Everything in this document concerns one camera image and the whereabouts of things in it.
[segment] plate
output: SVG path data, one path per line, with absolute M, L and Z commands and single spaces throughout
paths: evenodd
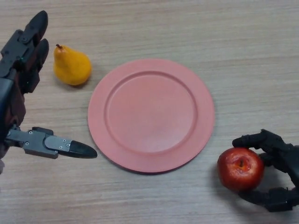
M 88 106 L 88 126 L 100 151 L 118 166 L 163 173 L 192 160 L 214 127 L 212 96 L 190 69 L 141 59 L 109 72 Z

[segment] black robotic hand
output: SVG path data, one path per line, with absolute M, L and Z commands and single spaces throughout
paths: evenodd
M 21 147 L 27 154 L 52 159 L 58 154 L 76 158 L 97 157 L 97 152 L 90 146 L 57 137 L 52 130 L 33 127 L 23 132 L 19 128 L 26 113 L 24 94 L 32 93 L 38 85 L 39 72 L 48 56 L 48 40 L 42 39 L 47 26 L 48 14 L 41 11 L 24 31 L 16 30 L 1 51 L 0 159 L 11 146 Z
M 253 147 L 262 149 L 260 154 L 265 166 L 274 168 L 287 173 L 295 187 L 273 188 L 268 192 L 253 190 L 250 192 L 240 192 L 239 196 L 257 205 L 265 207 L 269 212 L 292 210 L 299 204 L 299 147 L 286 144 L 279 135 L 262 129 L 260 133 L 243 135 L 234 139 L 234 147 Z

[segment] apple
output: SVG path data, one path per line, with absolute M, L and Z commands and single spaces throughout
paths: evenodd
M 264 163 L 257 153 L 244 147 L 224 151 L 217 161 L 220 182 L 231 191 L 250 191 L 261 182 Z

